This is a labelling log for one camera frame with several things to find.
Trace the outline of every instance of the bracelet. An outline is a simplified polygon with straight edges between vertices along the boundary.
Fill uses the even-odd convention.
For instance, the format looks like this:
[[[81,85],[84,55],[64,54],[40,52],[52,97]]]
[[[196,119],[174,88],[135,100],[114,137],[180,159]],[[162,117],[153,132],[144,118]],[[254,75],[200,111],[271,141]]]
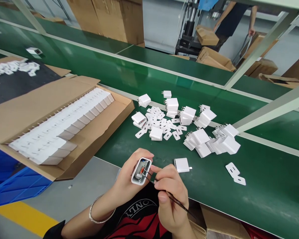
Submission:
[[[91,222],[93,222],[93,223],[95,223],[95,224],[101,224],[101,223],[105,223],[105,222],[107,222],[107,221],[113,216],[113,214],[115,213],[115,210],[116,210],[116,209],[114,209],[114,211],[112,212],[112,214],[111,214],[106,220],[104,220],[104,221],[99,222],[99,221],[95,221],[95,220],[92,218],[92,207],[93,207],[93,205],[95,204],[95,202],[96,202],[100,197],[102,197],[103,195],[104,195],[104,194],[102,194],[102,195],[99,196],[97,199],[95,199],[95,201],[92,203],[92,205],[91,205],[91,207],[90,207],[89,217],[90,217]]]

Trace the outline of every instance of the blue plastic crate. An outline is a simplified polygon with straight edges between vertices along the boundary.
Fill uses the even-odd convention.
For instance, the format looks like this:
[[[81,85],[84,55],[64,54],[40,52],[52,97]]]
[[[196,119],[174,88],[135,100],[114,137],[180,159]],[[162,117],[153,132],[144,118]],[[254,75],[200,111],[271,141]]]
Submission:
[[[18,166],[17,160],[0,150],[0,206],[36,197],[52,184],[28,167],[12,175]]]

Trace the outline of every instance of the concrete floor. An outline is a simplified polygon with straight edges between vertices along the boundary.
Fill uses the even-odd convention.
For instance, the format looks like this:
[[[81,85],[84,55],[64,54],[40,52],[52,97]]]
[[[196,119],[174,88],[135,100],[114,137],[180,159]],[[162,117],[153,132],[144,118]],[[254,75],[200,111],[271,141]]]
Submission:
[[[93,157],[75,179],[54,182],[39,196],[23,202],[57,221],[68,221],[112,187],[119,169]],[[0,215],[0,239],[19,238],[39,236]]]

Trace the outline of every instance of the hand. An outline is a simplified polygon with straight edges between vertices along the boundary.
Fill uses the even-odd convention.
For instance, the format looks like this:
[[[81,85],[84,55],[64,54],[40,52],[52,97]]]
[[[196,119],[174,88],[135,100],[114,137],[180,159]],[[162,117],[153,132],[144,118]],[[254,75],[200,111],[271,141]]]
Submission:
[[[188,209],[188,192],[175,166],[170,164],[161,169],[151,165],[151,169],[153,172],[157,173],[155,178],[157,180],[155,183],[155,188],[157,190],[166,190],[167,192],[170,192],[184,205],[185,208]],[[165,227],[166,230],[170,231],[172,234],[183,234],[184,231],[190,227],[187,212],[178,204],[171,201],[167,192],[160,191],[158,193],[159,220],[163,227]]]
[[[144,185],[136,185],[131,182],[132,173],[140,158],[147,158],[153,162],[154,154],[146,149],[139,148],[124,163],[114,186],[111,188],[112,195],[115,195],[116,207],[121,206],[131,200],[142,188],[148,184],[148,180]]]
[[[256,33],[255,28],[253,28],[253,27],[249,28],[248,35],[249,35],[250,37],[253,36],[253,35],[255,35],[255,33]]]

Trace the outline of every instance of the person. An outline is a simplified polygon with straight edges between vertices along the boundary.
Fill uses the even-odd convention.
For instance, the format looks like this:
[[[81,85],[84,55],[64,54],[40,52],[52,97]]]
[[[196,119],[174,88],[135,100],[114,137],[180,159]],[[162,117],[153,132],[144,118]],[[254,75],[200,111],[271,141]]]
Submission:
[[[250,7],[249,5],[243,3],[236,3],[234,1],[231,1],[228,4],[227,8],[225,9],[223,14],[220,16],[218,22],[214,26],[214,32],[216,36],[219,38],[218,44],[214,49],[215,51],[219,52],[220,48],[227,41],[227,39],[234,34],[240,20],[242,19],[245,11],[249,7]],[[256,20],[257,8],[258,8],[257,6],[251,7],[250,23],[249,23],[249,31],[248,31],[248,35],[250,37],[255,34],[254,24]]]
[[[173,194],[188,209],[188,192],[174,165],[163,169],[151,165],[149,173],[157,173],[155,185],[148,180],[143,186],[131,182],[134,167],[142,157],[153,161],[154,155],[145,149],[136,150],[109,191],[67,223],[63,221],[50,228],[43,238],[197,239],[187,212],[167,194]]]

